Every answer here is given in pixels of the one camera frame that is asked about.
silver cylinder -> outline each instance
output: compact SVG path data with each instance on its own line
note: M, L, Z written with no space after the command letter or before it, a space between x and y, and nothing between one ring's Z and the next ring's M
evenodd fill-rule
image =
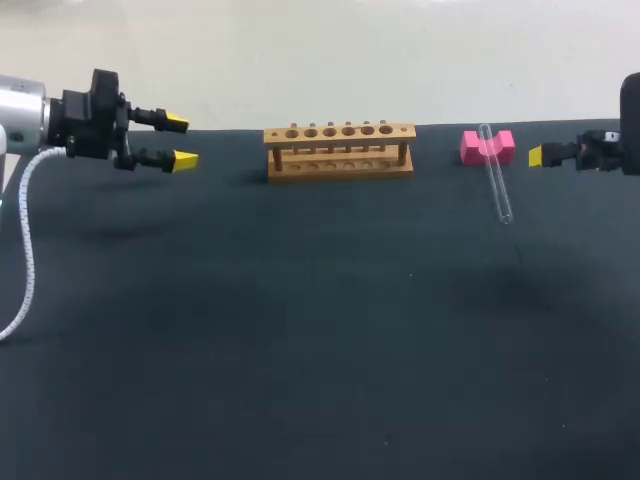
M7 152L34 155L49 129L49 100L44 84L0 75L0 125L7 132Z

wooden dowel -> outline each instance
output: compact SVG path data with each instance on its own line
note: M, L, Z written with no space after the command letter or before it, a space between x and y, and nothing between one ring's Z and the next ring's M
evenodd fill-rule
M273 163L276 166L276 171L282 171L282 150L280 147L274 147L273 149Z
M401 143L398 147L398 165L404 167L407 164L407 150L408 145L406 143Z

robotic arm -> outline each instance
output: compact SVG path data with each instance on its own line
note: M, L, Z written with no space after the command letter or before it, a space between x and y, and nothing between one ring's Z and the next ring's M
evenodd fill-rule
M134 109L114 72L95 70L91 90L65 90L61 99L47 97L40 82L0 75L0 126L6 131L7 153L31 156L46 146L65 147L69 157L111 159L124 170L137 165L167 173L195 168L195 154L131 151L130 121L159 132L186 133L189 128L186 120L165 110Z
M620 168L625 175L640 175L640 73L622 84L620 132L589 130L574 143L544 143L529 152L530 167L558 167L569 159L576 170Z

white wall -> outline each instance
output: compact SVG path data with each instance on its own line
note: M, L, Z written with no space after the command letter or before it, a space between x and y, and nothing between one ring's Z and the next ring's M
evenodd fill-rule
M618 116L637 0L0 0L0 72L196 129Z

pink block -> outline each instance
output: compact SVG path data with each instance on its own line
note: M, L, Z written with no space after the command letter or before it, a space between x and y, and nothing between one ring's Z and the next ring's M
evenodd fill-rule
M516 142L513 135L508 130L498 132L493 137L493 149L498 157L500 165L511 165L513 156L516 153ZM462 164L467 166L478 166L486 163L486 145L478 137L478 132L467 131L462 136L460 145L460 158Z

